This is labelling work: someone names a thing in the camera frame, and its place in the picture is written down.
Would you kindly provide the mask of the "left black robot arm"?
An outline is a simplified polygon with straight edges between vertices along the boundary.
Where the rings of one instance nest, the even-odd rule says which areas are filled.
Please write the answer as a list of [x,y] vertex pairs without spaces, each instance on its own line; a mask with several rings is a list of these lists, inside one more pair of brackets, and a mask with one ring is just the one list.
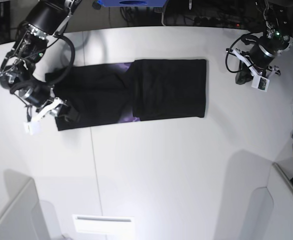
[[[293,0],[257,0],[255,2],[262,14],[262,24],[257,29],[248,28],[226,49],[225,67],[236,74],[235,83],[243,85],[254,79],[254,73],[264,78],[281,75],[272,61],[293,45],[293,29],[290,26],[288,8],[293,7]],[[238,70],[230,70],[230,55],[239,60]]]

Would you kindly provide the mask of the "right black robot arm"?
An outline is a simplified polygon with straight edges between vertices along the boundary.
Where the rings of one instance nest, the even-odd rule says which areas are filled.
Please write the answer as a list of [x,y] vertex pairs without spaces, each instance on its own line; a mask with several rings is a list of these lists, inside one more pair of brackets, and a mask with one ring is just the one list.
[[[15,43],[3,59],[0,85],[24,103],[29,123],[39,121],[47,114],[68,122],[79,119],[78,111],[69,100],[54,95],[54,87],[67,77],[75,62],[75,46],[64,31],[80,4],[79,0],[40,0],[17,28]],[[34,76],[34,71],[51,47],[49,36],[64,41],[71,56],[68,66],[58,77],[41,81]]]

